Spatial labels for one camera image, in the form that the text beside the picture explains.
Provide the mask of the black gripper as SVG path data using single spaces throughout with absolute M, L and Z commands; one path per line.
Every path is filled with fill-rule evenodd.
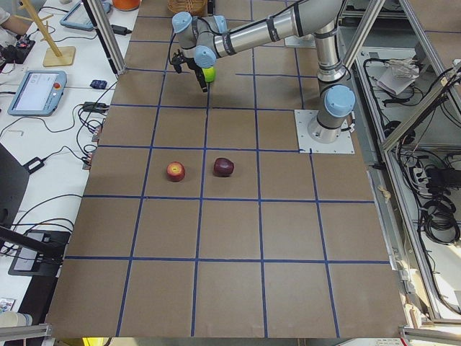
M 201 68 L 198 68 L 198 65 L 195 63 L 193 57 L 189 57 L 187 53 L 183 50 L 179 50 L 179 59 L 174 59 L 174 70 L 180 74 L 182 72 L 182 65 L 186 64 L 188 69 L 193 70 L 195 72 L 195 76 L 199 83 L 200 89 L 203 92 L 207 92 L 207 82 L 205 80 L 205 74 Z

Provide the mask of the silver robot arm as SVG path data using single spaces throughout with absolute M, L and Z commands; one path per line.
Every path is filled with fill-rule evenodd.
M 340 82 L 347 72 L 336 44 L 340 9 L 340 1 L 296 1 L 276 14 L 233 29 L 228 28 L 223 16 L 198 17 L 179 12 L 172 18 L 179 50 L 170 63 L 177 73 L 182 71 L 182 64 L 187 64 L 206 91 L 204 70 L 212 68 L 217 59 L 286 37 L 313 35 L 322 105 L 309 122 L 308 134 L 314 141 L 330 144 L 339 137 L 356 101 L 353 91 Z

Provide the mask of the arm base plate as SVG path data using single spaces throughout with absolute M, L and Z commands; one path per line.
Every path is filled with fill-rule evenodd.
M 298 151 L 302 154 L 355 154 L 354 125 L 343 121 L 340 128 L 320 125 L 317 110 L 294 110 Z

